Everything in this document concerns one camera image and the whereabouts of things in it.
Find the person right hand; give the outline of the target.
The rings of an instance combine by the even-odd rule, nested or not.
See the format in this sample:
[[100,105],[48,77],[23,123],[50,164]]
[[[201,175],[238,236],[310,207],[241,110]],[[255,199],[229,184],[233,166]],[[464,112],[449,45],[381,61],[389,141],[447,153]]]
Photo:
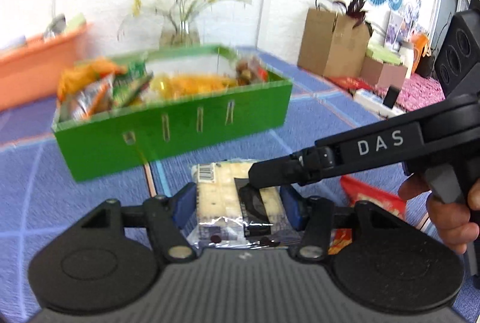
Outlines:
[[470,209],[479,211],[479,181],[470,189],[467,205],[444,204],[431,193],[426,209],[439,237],[450,250],[462,255],[467,245],[479,237],[479,225],[470,221]]

